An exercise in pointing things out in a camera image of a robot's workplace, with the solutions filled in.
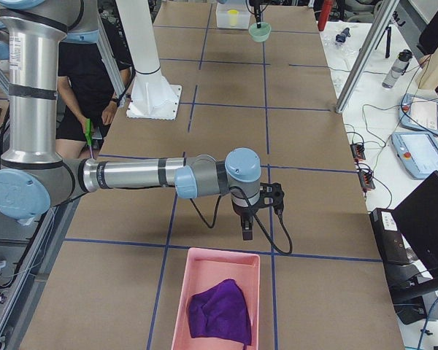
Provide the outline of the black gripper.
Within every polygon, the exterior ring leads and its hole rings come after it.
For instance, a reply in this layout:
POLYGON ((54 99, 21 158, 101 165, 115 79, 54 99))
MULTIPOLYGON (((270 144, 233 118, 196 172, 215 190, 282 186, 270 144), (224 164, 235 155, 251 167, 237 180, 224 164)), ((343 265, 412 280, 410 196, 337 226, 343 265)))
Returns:
POLYGON ((250 206, 242 202, 242 206, 232 201, 234 212, 240 217, 242 227, 242 239, 253 240, 253 220, 259 209, 262 208, 260 202, 251 204, 250 206))
POLYGON ((248 3, 254 8, 256 28, 261 28, 262 14, 260 6, 264 5, 264 0, 249 0, 248 3))

